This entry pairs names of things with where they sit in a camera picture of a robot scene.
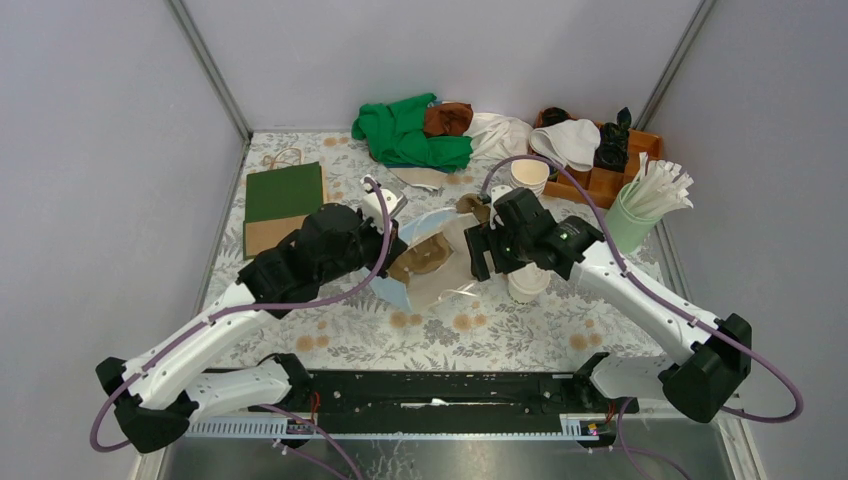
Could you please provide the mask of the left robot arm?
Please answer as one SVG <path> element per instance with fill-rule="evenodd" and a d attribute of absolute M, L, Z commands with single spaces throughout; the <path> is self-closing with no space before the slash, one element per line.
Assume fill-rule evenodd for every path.
<path fill-rule="evenodd" d="M 309 401 L 304 367 L 291 354 L 256 367 L 210 373 L 208 367 L 243 338 L 287 314 L 341 302 L 385 277 L 406 248 L 397 214 L 407 199 L 362 179 L 358 208 L 322 205 L 301 228 L 254 257 L 205 310 L 167 340 L 96 367 L 108 398 L 95 416 L 89 444 L 107 453 L 133 446 L 160 450 L 191 426 L 230 411 L 280 404 L 296 411 Z"/>

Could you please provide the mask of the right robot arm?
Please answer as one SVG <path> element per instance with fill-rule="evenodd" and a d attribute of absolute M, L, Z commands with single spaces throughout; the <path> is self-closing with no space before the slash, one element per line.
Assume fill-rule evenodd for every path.
<path fill-rule="evenodd" d="M 561 221 L 525 188 L 507 189 L 485 222 L 464 236 L 478 281 L 527 266 L 554 272 L 602 297 L 662 349 L 655 357 L 594 355 L 577 372 L 575 402 L 597 412 L 612 399 L 665 400 L 685 417 L 708 423 L 751 370 L 733 347 L 750 346 L 750 324 L 719 319 L 665 288 L 629 262 L 617 264 L 604 234 L 577 216 Z"/>

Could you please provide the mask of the light blue paper bag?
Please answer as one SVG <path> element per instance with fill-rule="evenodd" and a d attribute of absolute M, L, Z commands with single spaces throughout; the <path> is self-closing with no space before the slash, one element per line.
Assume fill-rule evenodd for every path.
<path fill-rule="evenodd" d="M 423 313 L 452 294 L 467 294 L 471 274 L 464 232 L 479 224 L 472 213 L 450 208 L 428 212 L 400 229 L 409 249 L 370 283 L 375 295 L 406 313 Z"/>

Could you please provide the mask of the white paper coffee cup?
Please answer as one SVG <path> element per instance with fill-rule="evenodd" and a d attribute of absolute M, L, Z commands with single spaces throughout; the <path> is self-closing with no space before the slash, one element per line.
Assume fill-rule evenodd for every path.
<path fill-rule="evenodd" d="M 535 300 L 550 284 L 551 275 L 535 263 L 530 263 L 507 275 L 508 294 L 518 303 Z"/>

